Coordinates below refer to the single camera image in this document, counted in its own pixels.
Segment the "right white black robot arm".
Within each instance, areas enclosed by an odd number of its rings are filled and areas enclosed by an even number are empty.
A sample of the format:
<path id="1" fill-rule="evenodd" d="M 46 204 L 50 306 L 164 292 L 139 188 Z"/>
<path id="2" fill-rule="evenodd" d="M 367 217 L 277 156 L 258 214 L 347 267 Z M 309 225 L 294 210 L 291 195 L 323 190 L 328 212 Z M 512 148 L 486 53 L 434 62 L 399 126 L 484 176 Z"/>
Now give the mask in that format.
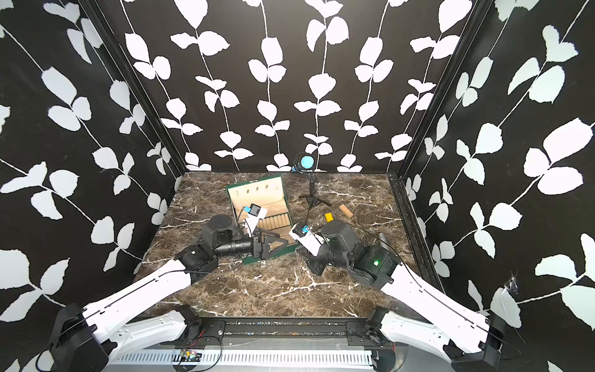
<path id="1" fill-rule="evenodd" d="M 361 285 L 377 288 L 404 303 L 422 319 L 380 309 L 367 323 L 367 337 L 407 344 L 448 362 L 455 371 L 496 371 L 502 360 L 505 323 L 498 316 L 476 313 L 423 280 L 380 240 L 364 243 L 353 227 L 340 220 L 314 231 L 296 224 L 291 236 L 302 245 L 309 270 L 322 275 L 327 267 L 346 270 Z"/>

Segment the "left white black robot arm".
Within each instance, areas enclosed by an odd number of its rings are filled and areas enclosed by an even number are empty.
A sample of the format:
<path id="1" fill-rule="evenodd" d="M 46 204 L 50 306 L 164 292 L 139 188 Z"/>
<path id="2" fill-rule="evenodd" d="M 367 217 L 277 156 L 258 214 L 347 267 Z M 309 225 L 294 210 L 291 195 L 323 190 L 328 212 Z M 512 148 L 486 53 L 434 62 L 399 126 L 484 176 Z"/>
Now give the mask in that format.
<path id="1" fill-rule="evenodd" d="M 197 243 L 143 279 L 85 306 L 59 311 L 48 345 L 53 371 L 102 371 L 119 358 L 162 342 L 203 337 L 202 320 L 188 305 L 163 316 L 136 316 L 218 268 L 222 257 L 249 254 L 266 260 L 288 245 L 280 234 L 258 226 L 251 215 L 243 226 L 229 215 L 215 215 L 201 229 Z"/>

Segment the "green jewelry box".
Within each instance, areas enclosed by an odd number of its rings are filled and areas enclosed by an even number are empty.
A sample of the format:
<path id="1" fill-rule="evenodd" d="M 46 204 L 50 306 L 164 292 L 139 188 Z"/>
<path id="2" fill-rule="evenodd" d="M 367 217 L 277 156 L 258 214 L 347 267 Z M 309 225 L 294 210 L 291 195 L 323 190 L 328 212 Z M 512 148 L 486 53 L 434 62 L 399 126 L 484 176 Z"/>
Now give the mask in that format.
<path id="1" fill-rule="evenodd" d="M 293 253 L 297 242 L 290 237 L 293 220 L 281 175 L 226 186 L 236 225 L 250 247 L 243 263 L 269 260 Z"/>

